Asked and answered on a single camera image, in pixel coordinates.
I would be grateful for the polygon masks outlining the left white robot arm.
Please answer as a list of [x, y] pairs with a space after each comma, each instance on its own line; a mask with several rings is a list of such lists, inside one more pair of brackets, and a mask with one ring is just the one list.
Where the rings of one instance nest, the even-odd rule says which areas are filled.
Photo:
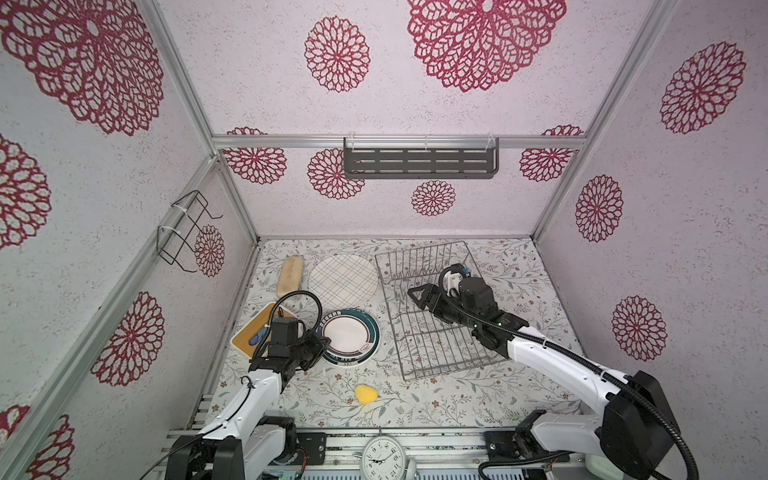
[[[315, 319], [278, 314], [285, 301], [297, 296], [315, 303]], [[308, 461], [300, 451], [295, 420], [269, 416], [267, 410], [297, 372], [310, 370], [328, 350], [330, 340], [318, 332], [322, 313], [319, 297], [306, 290], [274, 303], [240, 390], [200, 432], [175, 441], [164, 460], [166, 479], [259, 479], [274, 463], [289, 464], [297, 456]]]

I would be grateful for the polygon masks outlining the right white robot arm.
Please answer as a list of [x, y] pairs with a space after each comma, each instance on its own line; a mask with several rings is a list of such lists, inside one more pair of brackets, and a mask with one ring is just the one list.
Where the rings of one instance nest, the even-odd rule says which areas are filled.
[[487, 350], [532, 368], [576, 395], [590, 414], [576, 417], [536, 410], [478, 467], [523, 467], [574, 454], [607, 459], [629, 479], [660, 479], [658, 467], [677, 449], [686, 476], [700, 470], [658, 380], [639, 370], [610, 369], [547, 338], [523, 318], [499, 308], [492, 288], [462, 264], [444, 268], [433, 283], [411, 287], [418, 309], [469, 329]]

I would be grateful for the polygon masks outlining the white blue grid plate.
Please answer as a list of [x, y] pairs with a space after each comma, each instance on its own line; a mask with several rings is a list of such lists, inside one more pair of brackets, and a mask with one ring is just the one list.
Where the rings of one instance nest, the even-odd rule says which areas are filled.
[[333, 255], [310, 272], [307, 288], [325, 310], [360, 307], [378, 288], [378, 276], [370, 260], [358, 255]]

